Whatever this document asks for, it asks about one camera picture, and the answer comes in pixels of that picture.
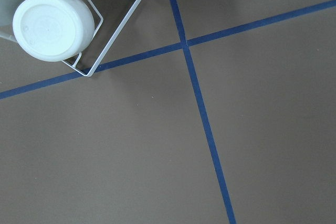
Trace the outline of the white plastic cup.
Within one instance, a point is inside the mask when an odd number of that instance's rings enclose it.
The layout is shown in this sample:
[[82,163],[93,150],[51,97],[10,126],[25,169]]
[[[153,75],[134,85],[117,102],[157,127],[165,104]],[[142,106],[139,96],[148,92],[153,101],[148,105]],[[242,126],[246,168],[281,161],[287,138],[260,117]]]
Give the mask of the white plastic cup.
[[15,11],[13,32],[30,56],[57,62],[89,46],[95,33],[94,24],[83,0],[25,0]]

